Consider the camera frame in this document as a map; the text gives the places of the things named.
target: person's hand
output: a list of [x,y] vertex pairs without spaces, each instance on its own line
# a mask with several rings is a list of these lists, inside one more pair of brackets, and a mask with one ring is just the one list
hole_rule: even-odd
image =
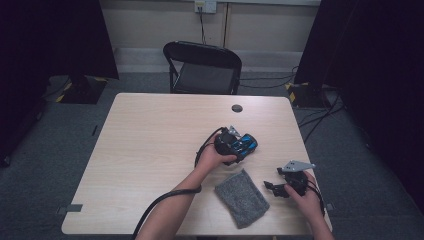
[[[308,172],[304,171],[308,180],[316,184],[315,178]],[[309,188],[306,188],[304,196],[300,196],[290,185],[285,184],[284,189],[290,197],[297,203],[300,212],[308,219],[309,222],[314,219],[322,218],[320,201],[317,194]]]
[[207,146],[200,155],[196,168],[206,169],[208,172],[218,167],[223,162],[231,162],[237,159],[236,155],[221,155],[215,150],[214,141],[218,134],[215,134],[207,143]]

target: person's left hand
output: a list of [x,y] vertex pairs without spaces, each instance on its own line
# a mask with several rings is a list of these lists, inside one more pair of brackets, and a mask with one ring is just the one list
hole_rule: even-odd
[[221,163],[231,162],[237,159],[236,155],[221,155],[215,150],[214,141],[218,134],[215,134],[207,143],[207,146],[200,155],[196,168],[205,168],[208,172],[218,167]]

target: person's right hand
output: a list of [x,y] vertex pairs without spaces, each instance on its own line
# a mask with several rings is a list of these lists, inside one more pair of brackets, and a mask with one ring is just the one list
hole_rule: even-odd
[[[315,178],[308,172],[304,171],[308,180],[316,184]],[[322,218],[320,201],[317,194],[309,188],[306,188],[304,196],[300,196],[290,185],[285,184],[284,189],[290,197],[297,203],[300,212],[308,219],[313,221],[317,218]]]

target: chair backrest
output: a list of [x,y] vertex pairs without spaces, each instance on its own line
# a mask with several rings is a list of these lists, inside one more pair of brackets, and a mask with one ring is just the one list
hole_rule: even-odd
[[241,60],[237,54],[226,48],[175,41],[166,44],[163,53],[171,66],[173,66],[172,60],[174,60],[197,65],[231,68],[236,69],[237,75],[240,76]]

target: black folding chair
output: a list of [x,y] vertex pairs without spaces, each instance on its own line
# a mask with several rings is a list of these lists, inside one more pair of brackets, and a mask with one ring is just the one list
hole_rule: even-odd
[[[166,44],[163,53],[169,63],[171,93],[237,94],[242,63],[231,50],[175,41]],[[177,62],[182,63],[179,71]]]

